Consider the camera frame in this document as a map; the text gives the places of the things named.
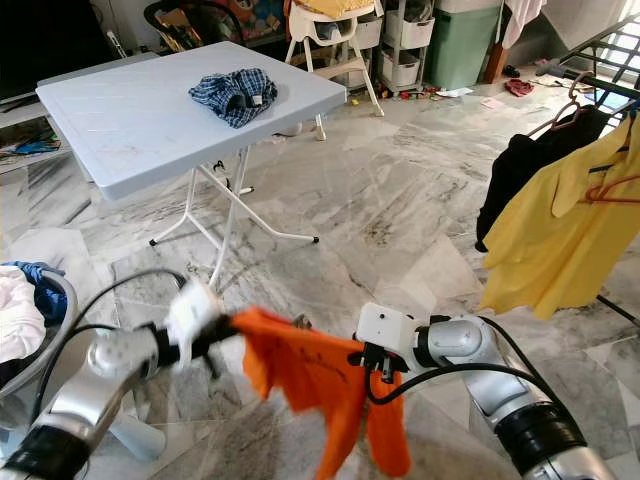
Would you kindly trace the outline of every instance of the yellow shirt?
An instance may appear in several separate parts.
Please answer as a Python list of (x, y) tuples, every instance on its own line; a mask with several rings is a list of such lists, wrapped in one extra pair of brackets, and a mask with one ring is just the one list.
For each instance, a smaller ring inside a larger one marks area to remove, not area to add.
[[(629, 151), (619, 152), (630, 134)], [(589, 169), (613, 164), (601, 173)], [(640, 231), (640, 204), (587, 203), (596, 185), (640, 174), (640, 120), (627, 118), (594, 143), (541, 169), (511, 199), (485, 237), (491, 269), (480, 308), (530, 305), (548, 319), (559, 307), (593, 301)], [(608, 196), (640, 199), (640, 179)]]

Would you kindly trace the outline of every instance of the television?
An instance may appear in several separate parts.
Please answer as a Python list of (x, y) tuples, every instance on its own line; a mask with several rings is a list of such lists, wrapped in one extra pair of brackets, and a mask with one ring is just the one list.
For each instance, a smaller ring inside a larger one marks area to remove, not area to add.
[(0, 104), (113, 59), (89, 0), (0, 0)]

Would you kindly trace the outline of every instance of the white plastic table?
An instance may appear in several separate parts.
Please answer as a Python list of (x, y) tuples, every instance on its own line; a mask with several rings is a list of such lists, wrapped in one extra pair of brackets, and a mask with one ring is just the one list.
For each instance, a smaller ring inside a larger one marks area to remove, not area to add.
[[(267, 72), (276, 84), (278, 98), (242, 128), (230, 127), (187, 93), (205, 75), (251, 67)], [(149, 243), (155, 245), (186, 220), (191, 221), (219, 249), (211, 286), (220, 274), (236, 208), (275, 237), (318, 241), (317, 237), (274, 230), (239, 194), (249, 146), (342, 105), (346, 101), (343, 86), (223, 42), (45, 85), (36, 92), (106, 198), (118, 199), (192, 171), (184, 215)], [(235, 151), (240, 152), (240, 160), (229, 189), (202, 164)], [(222, 241), (191, 212), (198, 171), (231, 201)]]

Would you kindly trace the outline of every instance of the blue cloth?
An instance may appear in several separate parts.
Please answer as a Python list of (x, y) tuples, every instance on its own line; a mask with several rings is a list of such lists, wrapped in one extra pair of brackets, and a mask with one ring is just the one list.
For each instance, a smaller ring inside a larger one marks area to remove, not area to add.
[(278, 90), (263, 70), (249, 68), (203, 77), (189, 95), (233, 128), (240, 128), (269, 108)]
[(44, 317), (44, 326), (59, 325), (67, 311), (67, 296), (55, 290), (53, 285), (42, 276), (42, 271), (48, 270), (58, 275), (64, 275), (64, 272), (43, 262), (6, 262), (2, 265), (18, 267), (27, 277), (27, 281), (36, 287), (33, 293), (34, 302)]

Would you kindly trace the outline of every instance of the white cloth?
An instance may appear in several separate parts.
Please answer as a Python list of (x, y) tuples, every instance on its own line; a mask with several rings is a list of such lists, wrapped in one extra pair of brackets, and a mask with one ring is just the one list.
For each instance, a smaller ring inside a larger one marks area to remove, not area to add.
[(0, 266), (0, 363), (31, 355), (44, 340), (44, 317), (33, 291), (18, 267)]
[(511, 20), (504, 32), (502, 47), (511, 48), (520, 38), (524, 26), (540, 15), (547, 0), (505, 0), (504, 3), (511, 10)]

